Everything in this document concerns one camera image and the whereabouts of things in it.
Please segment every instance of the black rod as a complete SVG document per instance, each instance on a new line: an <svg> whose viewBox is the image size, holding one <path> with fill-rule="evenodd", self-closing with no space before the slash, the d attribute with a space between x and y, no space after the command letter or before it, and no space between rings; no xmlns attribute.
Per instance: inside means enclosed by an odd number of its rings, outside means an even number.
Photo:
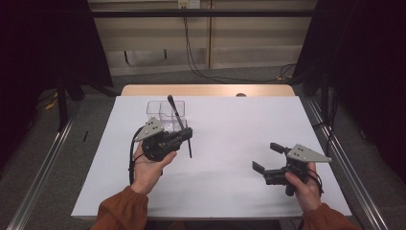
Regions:
<svg viewBox="0 0 406 230"><path fill-rule="evenodd" d="M109 17L312 17L325 14L314 10L92 10L44 11L39 13L69 16Z"/></svg>

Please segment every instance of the table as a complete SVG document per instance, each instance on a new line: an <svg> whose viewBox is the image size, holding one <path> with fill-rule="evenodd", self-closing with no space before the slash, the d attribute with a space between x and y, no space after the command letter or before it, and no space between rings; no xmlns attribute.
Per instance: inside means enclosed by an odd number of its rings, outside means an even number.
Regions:
<svg viewBox="0 0 406 230"><path fill-rule="evenodd" d="M244 93L247 97L294 96L287 84L130 84L123 96L228 96Z"/></svg>
<svg viewBox="0 0 406 230"><path fill-rule="evenodd" d="M284 194L284 186L265 185L262 176L251 169L253 160L266 169L285 165L284 156L269 149L271 141L287 147L301 143L322 152L290 86L131 85L123 91L123 95L168 93L186 103L186 118L193 128L193 159L187 145L182 145L149 195L150 219L280 219L301 215L296 199ZM241 98L234 97L236 93L282 97ZM185 94L215 96L182 96ZM128 184L129 144L133 132L146 121L145 110L139 108L165 98L116 99L73 217L93 219L99 203ZM350 216L329 164L318 164L318 172L324 179L323 201Z"/></svg>

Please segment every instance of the wall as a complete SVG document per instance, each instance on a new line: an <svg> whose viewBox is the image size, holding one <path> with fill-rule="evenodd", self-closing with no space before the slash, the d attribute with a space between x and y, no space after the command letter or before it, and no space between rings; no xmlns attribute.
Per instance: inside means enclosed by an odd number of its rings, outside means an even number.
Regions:
<svg viewBox="0 0 406 230"><path fill-rule="evenodd" d="M314 9L316 3L316 0L201 0L201 8L308 10ZM89 5L92 10L177 9L177 1L170 0L89 0ZM177 50L186 55L183 18L96 18L95 22L107 59L110 59L110 68L125 68L122 63L117 64L117 58L124 57L123 51L161 54L163 50ZM294 63L301 52L309 23L310 18L188 18L190 43L195 55L201 56L196 59L202 59L200 66L203 68Z"/></svg>

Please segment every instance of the orange sleeve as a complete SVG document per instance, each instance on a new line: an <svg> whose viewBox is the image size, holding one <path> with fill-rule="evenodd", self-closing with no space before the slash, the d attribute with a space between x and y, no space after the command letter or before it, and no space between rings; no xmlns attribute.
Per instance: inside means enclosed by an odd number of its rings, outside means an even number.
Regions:
<svg viewBox="0 0 406 230"><path fill-rule="evenodd" d="M99 206L92 230L143 230L147 223L148 197L132 191L129 186Z"/></svg>
<svg viewBox="0 0 406 230"><path fill-rule="evenodd" d="M303 214L306 230L359 230L343 214L323 203L318 209Z"/></svg>

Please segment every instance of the wall outlet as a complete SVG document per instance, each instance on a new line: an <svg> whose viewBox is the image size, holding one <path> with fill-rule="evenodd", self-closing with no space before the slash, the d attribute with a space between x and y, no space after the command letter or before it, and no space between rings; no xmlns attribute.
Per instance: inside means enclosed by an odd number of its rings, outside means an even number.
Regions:
<svg viewBox="0 0 406 230"><path fill-rule="evenodd" d="M188 9L189 0L178 0L178 9Z"/></svg>
<svg viewBox="0 0 406 230"><path fill-rule="evenodd" d="M189 9L200 9L200 0L189 0Z"/></svg>

